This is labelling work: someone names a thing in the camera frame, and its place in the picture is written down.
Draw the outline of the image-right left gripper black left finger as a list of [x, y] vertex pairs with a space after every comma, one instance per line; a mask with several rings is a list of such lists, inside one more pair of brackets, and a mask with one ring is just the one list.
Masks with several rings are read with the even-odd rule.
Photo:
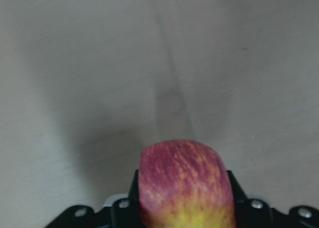
[[140, 201], [139, 201], [139, 170], [136, 169], [133, 175], [133, 180], [131, 182], [131, 186], [128, 193], [127, 198], [130, 203], [135, 205], [136, 208], [140, 207]]

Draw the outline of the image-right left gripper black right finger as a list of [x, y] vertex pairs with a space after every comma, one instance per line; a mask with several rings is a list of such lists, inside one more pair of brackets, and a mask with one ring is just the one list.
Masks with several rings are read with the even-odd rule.
[[247, 196], [242, 187], [240, 186], [239, 182], [235, 178], [233, 172], [231, 170], [227, 170], [227, 174], [229, 177], [229, 181], [231, 183], [235, 205], [239, 206], [246, 202]]

